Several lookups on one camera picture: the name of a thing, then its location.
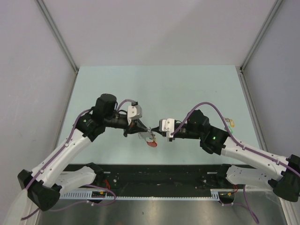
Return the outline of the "metal key organizer red handle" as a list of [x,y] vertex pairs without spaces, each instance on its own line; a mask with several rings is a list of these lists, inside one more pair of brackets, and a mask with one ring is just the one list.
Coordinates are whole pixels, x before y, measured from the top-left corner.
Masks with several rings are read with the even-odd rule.
[[138,133],[140,139],[143,139],[146,144],[152,148],[157,147],[157,142],[155,138],[155,134],[152,131],[140,132]]

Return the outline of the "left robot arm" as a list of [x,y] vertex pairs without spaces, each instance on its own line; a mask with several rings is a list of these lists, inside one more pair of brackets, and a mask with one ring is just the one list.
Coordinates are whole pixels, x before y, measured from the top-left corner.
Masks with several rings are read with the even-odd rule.
[[155,144],[155,136],[141,122],[142,109],[134,100],[127,111],[120,113],[121,104],[112,94],[102,94],[96,104],[80,113],[72,126],[68,137],[38,166],[28,171],[23,169],[18,174],[18,181],[39,210],[50,210],[60,196],[75,188],[91,184],[97,188],[103,184],[103,170],[89,163],[82,169],[68,175],[60,174],[75,156],[89,146],[106,128],[122,129],[123,135],[138,134],[147,144]]

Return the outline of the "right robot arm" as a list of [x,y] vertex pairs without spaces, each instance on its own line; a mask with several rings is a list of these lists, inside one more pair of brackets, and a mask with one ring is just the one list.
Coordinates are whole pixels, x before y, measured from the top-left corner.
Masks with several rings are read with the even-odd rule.
[[176,138],[198,139],[200,147],[209,154],[239,160],[249,169],[223,165],[216,182],[221,188],[231,184],[252,185],[272,190],[278,197],[297,202],[300,196],[300,158],[272,154],[236,139],[230,132],[210,124],[201,110],[189,114],[185,122],[162,119],[153,131],[172,141]]

